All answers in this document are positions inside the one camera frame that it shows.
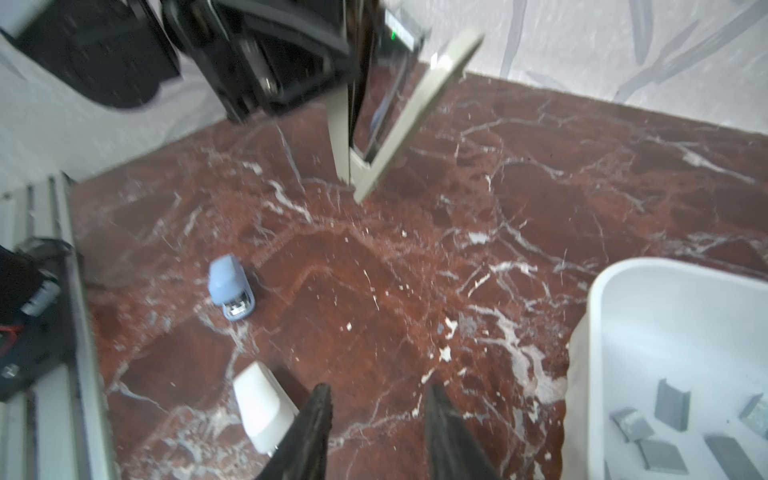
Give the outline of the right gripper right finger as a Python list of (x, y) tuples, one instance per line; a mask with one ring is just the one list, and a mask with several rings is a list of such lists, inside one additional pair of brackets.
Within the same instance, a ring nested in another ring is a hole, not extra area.
[(427, 388), (425, 421), (430, 479), (498, 478), (441, 385)]

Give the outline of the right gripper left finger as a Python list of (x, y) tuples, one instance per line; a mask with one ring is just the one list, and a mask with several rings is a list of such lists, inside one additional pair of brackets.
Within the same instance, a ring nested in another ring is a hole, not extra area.
[(256, 480), (323, 480), (332, 428), (331, 386), (317, 384)]

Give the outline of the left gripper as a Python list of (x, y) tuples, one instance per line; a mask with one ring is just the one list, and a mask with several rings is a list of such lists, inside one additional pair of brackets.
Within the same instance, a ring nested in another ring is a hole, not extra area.
[(377, 1), (164, 1), (161, 18), (227, 118), (244, 123), (363, 84), (381, 9)]

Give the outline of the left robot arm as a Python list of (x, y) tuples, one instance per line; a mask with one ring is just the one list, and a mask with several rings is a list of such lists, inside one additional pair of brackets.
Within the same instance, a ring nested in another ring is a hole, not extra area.
[(190, 58), (229, 120), (361, 86), (377, 1), (5, 1), (1, 34), (85, 98), (148, 104)]

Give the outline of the grey staple strip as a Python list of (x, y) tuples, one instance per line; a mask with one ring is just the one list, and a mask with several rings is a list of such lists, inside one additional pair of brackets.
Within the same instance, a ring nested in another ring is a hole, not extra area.
[(704, 438), (704, 441), (728, 479), (764, 479), (735, 438), (709, 435)]
[(655, 434), (644, 416), (635, 408), (625, 408), (610, 416), (627, 443), (648, 439)]
[(767, 439), (767, 400), (763, 394), (752, 397), (739, 415), (739, 420), (761, 439)]
[(666, 379), (658, 383), (654, 416), (668, 427), (685, 432), (689, 427), (691, 392), (670, 385)]
[(680, 451), (673, 444), (653, 439), (642, 439), (637, 442), (637, 445), (647, 471), (677, 475), (689, 473)]

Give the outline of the white plastic tray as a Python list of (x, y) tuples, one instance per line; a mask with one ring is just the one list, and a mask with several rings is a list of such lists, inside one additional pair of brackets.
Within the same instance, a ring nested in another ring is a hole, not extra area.
[[(736, 274), (660, 258), (618, 262), (600, 273), (568, 343), (565, 479), (728, 479), (704, 438), (735, 438), (765, 478), (767, 439), (739, 415), (767, 400), (767, 285)], [(689, 427), (654, 416), (661, 379), (690, 391)], [(645, 469), (612, 413), (637, 409), (673, 444), (689, 473)]]

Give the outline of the aluminium front rail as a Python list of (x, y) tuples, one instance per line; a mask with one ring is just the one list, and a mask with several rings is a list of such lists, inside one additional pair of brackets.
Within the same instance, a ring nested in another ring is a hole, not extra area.
[(1, 476), (115, 479), (71, 179), (1, 196)]

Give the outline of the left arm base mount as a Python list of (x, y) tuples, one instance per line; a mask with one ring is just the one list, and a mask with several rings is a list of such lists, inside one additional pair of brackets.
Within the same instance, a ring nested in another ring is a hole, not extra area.
[(31, 237), (1, 249), (1, 400), (74, 357), (71, 301), (74, 247)]

